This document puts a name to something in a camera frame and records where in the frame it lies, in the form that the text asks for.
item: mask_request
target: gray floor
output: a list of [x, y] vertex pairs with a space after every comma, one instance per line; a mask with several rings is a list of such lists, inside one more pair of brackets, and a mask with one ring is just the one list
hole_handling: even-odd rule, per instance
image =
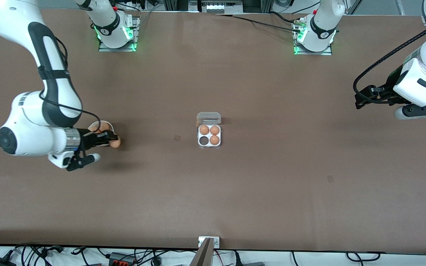
[[[422, 0], [401, 0], [406, 15], [419, 16], [422, 14]], [[72, 0], [39, 0], [41, 8], [77, 8]], [[358, 7], [357, 15], [398, 15], [395, 0], [363, 0]]]

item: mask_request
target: brown table surface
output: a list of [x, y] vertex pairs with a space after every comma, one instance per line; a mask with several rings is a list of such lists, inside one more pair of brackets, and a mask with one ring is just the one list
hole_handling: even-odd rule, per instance
[[[84, 12], [42, 14], [84, 108], [123, 146], [76, 172], [0, 149], [0, 243], [194, 248], [211, 235], [225, 249], [426, 252], [426, 119], [356, 110], [352, 90], [420, 17], [343, 17], [333, 56], [299, 56], [289, 32], [196, 13], [152, 13], [137, 52], [97, 52]], [[0, 37], [0, 126], [14, 96], [40, 89], [29, 52]], [[223, 116], [218, 150], [196, 144], [200, 111]]]

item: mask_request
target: egg carton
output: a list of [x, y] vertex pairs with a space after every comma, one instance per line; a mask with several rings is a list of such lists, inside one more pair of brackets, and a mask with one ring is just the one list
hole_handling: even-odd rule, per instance
[[[200, 133], [200, 127], [201, 126], [207, 126], [208, 127], [208, 134], [203, 135], [203, 134]], [[213, 134], [210, 132], [210, 130], [213, 126], [217, 126], [218, 128], [220, 128], [220, 132], [216, 135], [220, 139], [220, 142], [218, 142], [217, 145], [213, 145], [210, 142], [210, 138], [213, 136]], [[221, 127], [220, 127], [220, 125], [205, 125], [205, 124], [203, 124], [203, 125], [198, 126], [198, 128], [196, 128], [196, 131], [197, 131], [197, 142], [198, 142], [198, 145], [200, 145], [200, 147], [202, 147], [202, 148], [220, 148], [220, 145], [221, 145]], [[208, 138], [208, 143], [205, 144], [205, 145], [203, 145], [200, 142], [200, 138], [203, 138], [203, 137]]]

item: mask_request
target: black joint cap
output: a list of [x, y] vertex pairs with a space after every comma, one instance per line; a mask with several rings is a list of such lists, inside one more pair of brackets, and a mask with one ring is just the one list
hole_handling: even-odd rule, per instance
[[14, 155], [17, 149], [17, 140], [14, 132], [10, 128], [0, 128], [0, 147], [3, 151]]

